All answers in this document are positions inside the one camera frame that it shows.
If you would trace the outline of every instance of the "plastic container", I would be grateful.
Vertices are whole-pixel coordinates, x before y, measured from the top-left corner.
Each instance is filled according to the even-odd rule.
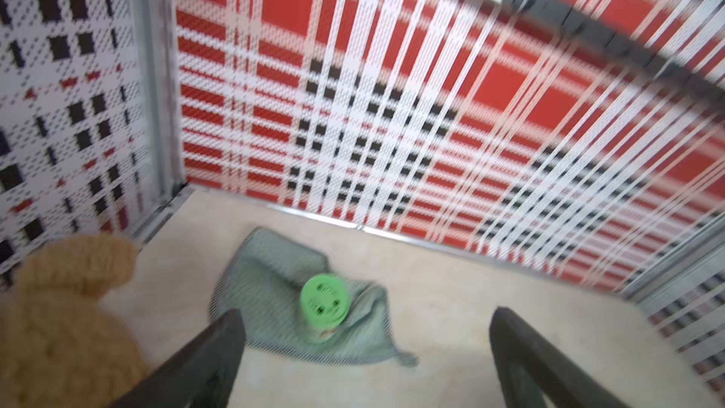
[[[299,329],[311,343],[330,340],[350,310],[350,291],[340,277],[313,276],[299,294]]]

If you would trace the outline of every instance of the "red plaid wall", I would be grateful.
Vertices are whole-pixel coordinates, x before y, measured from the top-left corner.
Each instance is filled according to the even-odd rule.
[[[713,81],[722,0],[567,0]],[[725,130],[484,0],[176,0],[188,179],[620,291],[723,213]]]
[[[129,0],[0,0],[0,291],[48,240],[154,208]]]

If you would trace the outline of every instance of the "green cloth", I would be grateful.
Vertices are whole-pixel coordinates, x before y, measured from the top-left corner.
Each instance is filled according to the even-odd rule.
[[[326,256],[271,230],[247,236],[224,271],[209,307],[211,320],[239,309],[247,345],[284,356],[334,365],[365,365],[395,358],[405,367],[418,358],[395,347],[388,294],[372,282],[345,280],[349,314],[334,336],[309,343],[299,331],[299,292],[312,276],[333,273]]]

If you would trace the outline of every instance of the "metal frame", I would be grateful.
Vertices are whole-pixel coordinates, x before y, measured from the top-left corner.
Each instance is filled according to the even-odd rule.
[[[171,216],[178,211],[186,202],[186,199],[194,192],[191,187],[182,187],[174,198],[167,204],[160,206],[147,221],[144,221],[131,234],[140,246],[145,246],[161,227],[171,219]]]
[[[648,268],[637,280],[626,286],[621,295],[627,300],[641,303],[722,245],[725,245],[725,216],[702,228],[692,239],[680,244],[669,255]]]
[[[147,135],[164,206],[186,183],[180,136],[180,87],[177,81],[174,0],[131,0],[134,35],[139,46],[141,86],[146,98]]]
[[[659,286],[652,293],[646,295],[637,303],[637,305],[647,317],[651,317],[652,315],[658,313],[665,314],[665,312],[660,311],[667,308],[669,314],[665,314],[666,316],[656,325],[657,329],[660,330],[674,321],[687,317],[684,321],[686,323],[688,321],[690,322],[682,325],[682,328],[671,334],[668,339],[673,345],[675,345],[675,348],[688,345],[693,339],[700,338],[701,336],[709,333],[715,327],[725,324],[725,308],[722,308],[722,306],[716,306],[716,304],[719,303],[714,299],[719,298],[719,295],[723,293],[721,291],[721,287],[715,286],[715,288],[720,289],[709,290],[709,287],[712,285],[708,284],[708,282],[714,283],[715,281],[711,280],[713,276],[723,270],[725,270],[725,244],[715,247],[713,250],[706,253],[706,255],[697,259],[697,261],[678,272],[675,277],[668,280],[665,285]],[[689,294],[693,290],[697,290],[694,294],[699,294],[699,296],[694,299],[689,296],[682,299],[683,295]],[[710,301],[715,301],[715,303],[708,305],[707,303]],[[696,315],[699,315],[698,320],[691,321],[694,320],[694,318],[688,315],[688,313],[692,311],[694,311]],[[719,318],[720,320],[713,323],[711,321],[713,318]],[[688,332],[687,330],[690,326],[693,326],[694,328],[690,329]],[[722,343],[723,346],[715,346],[712,348],[711,345],[708,345],[708,341],[719,342]],[[714,337],[709,336],[704,340],[701,340],[699,343],[688,346],[683,353],[688,355],[692,349],[702,347],[703,345],[711,351],[711,353],[708,353],[707,356],[702,357],[704,359],[725,348],[725,340],[723,340],[720,335],[715,335]],[[718,367],[714,367],[702,375],[707,375],[713,370],[715,372],[719,371],[719,373],[722,373],[722,369],[719,369]]]

